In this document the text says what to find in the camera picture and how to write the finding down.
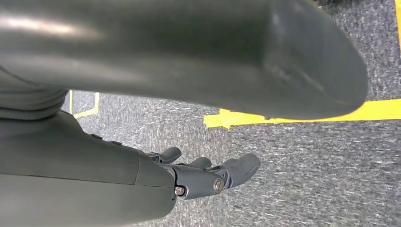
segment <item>bolt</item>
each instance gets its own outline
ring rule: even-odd
[[[214,191],[215,191],[216,193],[220,193],[220,192],[223,190],[223,187],[224,187],[223,179],[221,179],[220,177],[217,178],[217,179],[214,181],[214,184],[213,184],[213,189],[214,189]]]
[[[174,194],[181,196],[184,195],[185,189],[183,187],[175,187]]]

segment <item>robotic hand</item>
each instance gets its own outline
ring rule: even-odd
[[[182,200],[216,195],[225,189],[239,186],[248,181],[259,169],[261,162],[254,154],[239,159],[229,159],[220,166],[211,167],[211,161],[200,157],[189,164],[171,163],[181,156],[178,148],[172,147],[162,154],[148,153],[174,177],[174,197]]]

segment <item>yellow tape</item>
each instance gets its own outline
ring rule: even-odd
[[[401,99],[381,100],[365,102],[358,110],[353,113],[325,119],[317,120],[290,120],[275,118],[266,120],[263,116],[231,112],[220,109],[216,115],[203,117],[206,127],[225,127],[230,129],[233,125],[244,124],[266,124],[266,123],[295,123],[295,122],[339,122],[339,121],[377,121],[377,120],[399,120],[401,119]]]
[[[99,92],[96,92],[95,93],[95,106],[90,110],[86,110],[86,111],[74,114],[74,117],[77,119],[80,117],[87,117],[90,115],[98,114],[99,113],[99,99],[100,99],[100,94],[99,94]],[[72,114],[72,90],[70,91],[70,114]]]

